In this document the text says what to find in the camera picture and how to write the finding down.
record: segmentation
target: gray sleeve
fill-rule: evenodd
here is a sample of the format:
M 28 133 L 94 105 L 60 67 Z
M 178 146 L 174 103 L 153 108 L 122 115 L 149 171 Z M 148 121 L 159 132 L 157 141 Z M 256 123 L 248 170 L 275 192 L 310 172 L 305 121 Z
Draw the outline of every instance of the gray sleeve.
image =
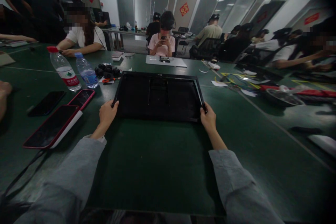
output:
M 105 144 L 105 138 L 81 139 L 46 180 L 38 200 L 15 223 L 77 223 Z
M 282 223 L 252 175 L 245 170 L 234 152 L 210 150 L 219 195 L 231 224 Z

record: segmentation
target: red phone case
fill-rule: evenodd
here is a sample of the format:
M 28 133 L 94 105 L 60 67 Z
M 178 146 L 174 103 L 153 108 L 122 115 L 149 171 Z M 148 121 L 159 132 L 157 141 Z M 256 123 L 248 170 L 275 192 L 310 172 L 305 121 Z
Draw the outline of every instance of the red phone case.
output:
M 49 145 L 44 146 L 44 147 L 31 147 L 31 146 L 25 146 L 25 143 L 57 112 L 57 110 L 59 110 L 61 107 L 63 106 L 71 106 L 71 107 L 77 107 L 77 109 L 73 112 L 73 114 L 70 116 L 70 118 L 67 120 L 67 122 L 65 123 L 65 125 L 61 128 L 61 130 L 57 133 L 57 135 L 54 137 L 54 139 L 50 142 Z M 53 146 L 53 144 L 55 143 L 55 141 L 58 139 L 58 137 L 62 134 L 63 130 L 65 130 L 65 128 L 68 126 L 68 124 L 71 122 L 71 120 L 74 118 L 74 116 L 77 114 L 77 112 L 79 111 L 79 106 L 75 106 L 75 105 L 62 105 L 60 106 L 58 109 L 55 110 L 55 112 L 49 116 L 47 118 L 47 120 L 44 121 L 44 123 L 42 123 L 42 125 L 23 143 L 23 148 L 26 149 L 48 149 L 49 147 Z
M 77 95 L 79 95 L 82 91 L 87 91 L 87 90 L 92 91 L 92 95 L 89 96 L 89 98 L 86 100 L 86 102 L 83 104 L 83 106 L 82 106 L 81 108 L 79 108 L 79 110 L 83 110 L 83 109 L 85 108 L 85 106 L 87 105 L 87 103 L 91 100 L 92 96 L 95 94 L 95 91 L 92 90 L 92 89 L 83 89 L 83 90 L 81 90 Z M 75 97 L 68 103 L 68 105 L 69 105 L 73 100 L 76 99 L 77 95 L 76 95 L 76 96 L 75 96 Z

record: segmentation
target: smartphone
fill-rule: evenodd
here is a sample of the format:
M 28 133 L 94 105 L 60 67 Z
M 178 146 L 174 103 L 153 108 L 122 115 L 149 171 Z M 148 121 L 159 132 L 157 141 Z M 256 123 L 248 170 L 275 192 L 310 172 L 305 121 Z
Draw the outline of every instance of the smartphone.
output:
M 68 105 L 79 106 L 79 110 L 83 110 L 88 102 L 91 100 L 95 91 L 91 89 L 83 89 L 80 91 Z
M 59 103 L 59 101 L 65 95 L 64 91 L 54 91 L 47 94 L 43 100 L 36 105 L 29 113 L 28 116 L 44 116 L 48 115 L 54 107 Z
M 28 149 L 51 147 L 69 122 L 79 111 L 79 106 L 62 105 L 23 144 Z

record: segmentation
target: red bottle cap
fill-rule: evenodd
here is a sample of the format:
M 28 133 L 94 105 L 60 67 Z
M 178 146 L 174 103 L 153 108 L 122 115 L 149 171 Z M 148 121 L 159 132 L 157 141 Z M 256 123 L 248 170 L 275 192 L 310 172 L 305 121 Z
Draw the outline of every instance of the red bottle cap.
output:
M 48 52 L 52 53 L 58 53 L 57 47 L 47 47 Z

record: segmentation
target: phone screen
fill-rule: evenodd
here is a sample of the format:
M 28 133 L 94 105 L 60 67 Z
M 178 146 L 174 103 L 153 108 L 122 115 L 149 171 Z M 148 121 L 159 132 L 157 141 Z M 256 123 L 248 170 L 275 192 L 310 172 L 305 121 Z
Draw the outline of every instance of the phone screen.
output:
M 43 98 L 43 100 L 39 104 L 36 105 L 35 108 L 33 108 L 28 113 L 28 116 L 48 115 L 64 95 L 64 91 L 50 92 L 49 94 L 47 94 L 46 97 Z
M 76 97 L 69 103 L 69 105 L 76 105 L 82 109 L 83 105 L 89 99 L 89 97 L 93 94 L 93 90 L 82 90 L 76 95 Z
M 60 130 L 66 126 L 71 116 L 78 110 L 76 106 L 62 105 L 23 144 L 24 147 L 43 148 L 48 146 Z

